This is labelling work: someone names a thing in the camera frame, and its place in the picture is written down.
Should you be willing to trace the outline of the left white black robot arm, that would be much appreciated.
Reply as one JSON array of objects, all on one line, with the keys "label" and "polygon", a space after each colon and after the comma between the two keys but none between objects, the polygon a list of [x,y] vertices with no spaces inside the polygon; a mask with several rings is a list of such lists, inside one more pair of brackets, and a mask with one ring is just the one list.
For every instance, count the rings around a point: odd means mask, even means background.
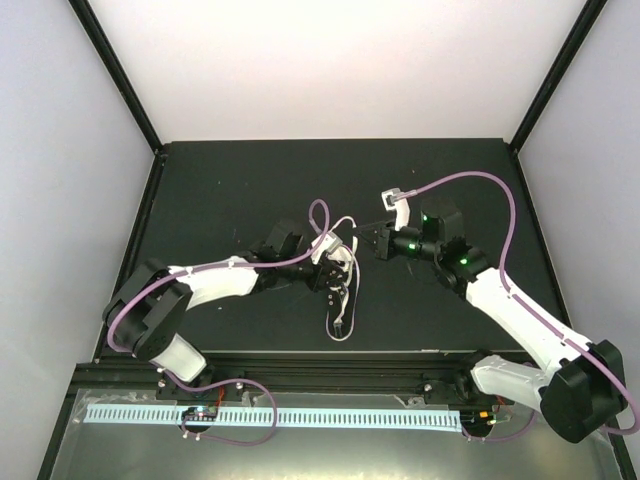
[{"label": "left white black robot arm", "polygon": [[358,281],[357,247],[346,245],[333,230],[307,242],[295,223],[283,220],[265,240],[219,262],[185,267],[148,260],[105,307],[107,343],[169,372],[191,398],[205,398],[215,376],[203,354],[178,332],[187,311],[261,293],[281,280],[301,282],[312,292],[326,292],[326,321],[342,339],[349,287]]}]

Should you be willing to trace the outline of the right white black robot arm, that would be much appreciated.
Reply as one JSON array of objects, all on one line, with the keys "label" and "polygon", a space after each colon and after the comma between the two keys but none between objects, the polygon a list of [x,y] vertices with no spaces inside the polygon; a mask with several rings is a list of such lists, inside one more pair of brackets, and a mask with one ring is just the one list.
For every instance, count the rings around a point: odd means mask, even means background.
[{"label": "right white black robot arm", "polygon": [[626,409],[620,351],[609,341],[595,344],[575,332],[511,283],[482,250],[468,243],[462,213],[452,201],[423,201],[421,225],[413,228],[402,191],[387,190],[381,199],[394,220],[358,230],[376,258],[429,262],[445,288],[492,319],[534,362],[527,366],[497,354],[474,354],[471,367],[454,379],[461,400],[476,403],[492,395],[520,403],[541,414],[570,443],[582,441]]}]

